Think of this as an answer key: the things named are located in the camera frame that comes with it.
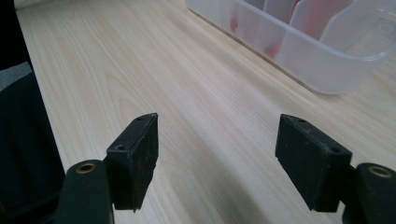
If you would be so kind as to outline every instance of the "screw hole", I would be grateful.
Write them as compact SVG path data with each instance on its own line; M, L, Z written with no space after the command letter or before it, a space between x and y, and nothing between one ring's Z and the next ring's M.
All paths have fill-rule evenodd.
M392 173L387 170L384 169L380 166L370 166L369 167L369 171L374 174L374 175L378 175L380 177L384 177L384 178L391 178L392 177Z
M123 150L125 150L125 146L124 145L116 146L116 150L123 151Z
M77 168L76 172L78 174L85 175L85 174L93 171L95 168L96 168L96 164L95 163L88 162L88 163L84 163L84 164L80 165Z

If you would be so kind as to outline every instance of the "plastic container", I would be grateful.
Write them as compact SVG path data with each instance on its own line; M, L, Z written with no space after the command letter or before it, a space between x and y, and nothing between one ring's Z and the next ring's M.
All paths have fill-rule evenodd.
M327 0L185 2L324 93L352 91L396 50L396 0L337 0L332 6L323 5Z

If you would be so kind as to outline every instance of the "light wood surface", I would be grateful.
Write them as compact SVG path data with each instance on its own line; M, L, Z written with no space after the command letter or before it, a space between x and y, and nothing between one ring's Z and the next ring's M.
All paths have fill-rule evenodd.
M14 7L21 9L24 7L30 7L32 5L40 4L49 0L14 0Z
M129 122L160 115L143 207L117 223L341 223L310 212L275 157L282 113L396 169L396 57L353 92L311 91L182 0L61 0L18 10L67 169L105 157Z

